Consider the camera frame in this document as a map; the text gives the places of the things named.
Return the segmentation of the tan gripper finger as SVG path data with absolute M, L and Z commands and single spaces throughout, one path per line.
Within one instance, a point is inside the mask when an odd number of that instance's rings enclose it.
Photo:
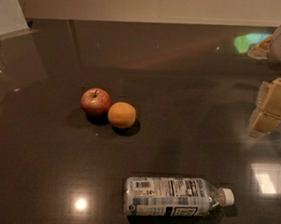
M 266 60 L 268 57 L 268 51 L 270 50 L 271 41 L 272 37 L 269 35 L 257 45 L 249 49 L 247 51 L 247 56 L 254 59 Z
M 254 138 L 270 134 L 281 123 L 281 77 L 263 81 L 257 93 L 256 108 L 251 114 L 247 132 Z

